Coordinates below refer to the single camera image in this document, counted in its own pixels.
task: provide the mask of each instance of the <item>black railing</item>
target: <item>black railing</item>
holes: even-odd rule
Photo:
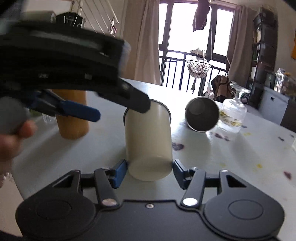
[[[200,96],[205,92],[206,83],[209,83],[219,74],[226,74],[225,69],[213,66],[208,71],[206,77],[196,79],[189,74],[186,65],[186,60],[191,60],[192,57],[196,57],[196,54],[174,50],[163,51],[163,55],[159,56],[161,85],[166,87],[172,86],[172,89],[178,89],[186,92],[188,92],[189,86],[192,85],[192,87],[195,86],[198,88],[198,95]]]

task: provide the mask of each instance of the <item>white cup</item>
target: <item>white cup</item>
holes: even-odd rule
[[[127,109],[123,122],[129,173],[142,181],[155,181],[169,175],[173,161],[169,109],[151,100],[150,110],[144,114]]]

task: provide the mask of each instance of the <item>brown bag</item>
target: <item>brown bag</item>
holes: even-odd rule
[[[232,99],[234,92],[230,87],[230,82],[227,76],[217,75],[212,80],[212,88],[214,90],[214,100],[223,103],[225,99]]]

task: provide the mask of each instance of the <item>table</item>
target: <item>table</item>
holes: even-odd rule
[[[173,158],[190,167],[209,173],[228,169],[276,199],[286,213],[280,231],[282,240],[294,240],[296,230],[296,153],[291,145],[296,134],[270,121],[247,113],[244,127],[235,140],[226,141],[216,136],[215,130],[197,133],[184,120],[185,106],[194,96],[153,84],[127,80],[147,93],[151,99],[163,102],[171,111],[172,142],[184,145],[173,151]],[[37,133],[24,142],[23,152],[15,158],[13,177],[23,198],[42,189],[72,169],[91,173],[100,167],[112,167],[125,158],[125,108],[88,93],[88,104],[97,108],[102,118],[90,123],[90,132],[78,140],[65,140],[56,124],[36,123]],[[179,188],[173,172],[156,182],[143,182],[128,173],[116,190],[121,199],[176,199],[184,191]],[[85,195],[96,200],[94,190]],[[215,195],[206,190],[204,200]]]

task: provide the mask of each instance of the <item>human hand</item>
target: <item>human hand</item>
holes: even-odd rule
[[[2,178],[11,170],[12,159],[21,151],[22,140],[31,137],[37,127],[32,120],[26,121],[16,135],[0,134],[0,187]]]

